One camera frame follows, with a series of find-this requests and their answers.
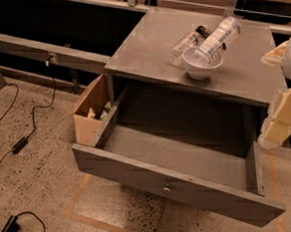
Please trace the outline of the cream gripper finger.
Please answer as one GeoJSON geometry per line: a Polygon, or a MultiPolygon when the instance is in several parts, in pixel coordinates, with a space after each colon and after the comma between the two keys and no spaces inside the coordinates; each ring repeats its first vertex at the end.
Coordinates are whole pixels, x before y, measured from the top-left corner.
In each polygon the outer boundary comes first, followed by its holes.
{"type": "Polygon", "coordinates": [[[263,148],[275,148],[291,135],[291,88],[275,94],[270,103],[258,143],[263,148]]]}
{"type": "Polygon", "coordinates": [[[261,58],[261,62],[267,66],[281,66],[283,57],[285,56],[285,51],[287,47],[287,42],[282,42],[278,47],[272,49],[270,52],[265,54],[261,58]]]}

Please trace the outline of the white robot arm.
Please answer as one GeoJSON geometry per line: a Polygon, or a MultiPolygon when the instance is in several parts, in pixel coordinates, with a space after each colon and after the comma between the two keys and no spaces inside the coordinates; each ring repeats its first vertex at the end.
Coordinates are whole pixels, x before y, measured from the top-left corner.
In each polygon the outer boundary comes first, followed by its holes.
{"type": "MultiPolygon", "coordinates": [[[[283,69],[285,78],[291,81],[291,37],[261,58],[262,64],[283,69]]],[[[291,135],[291,88],[277,91],[270,103],[267,118],[260,130],[259,141],[263,148],[275,148],[291,135]]]]}

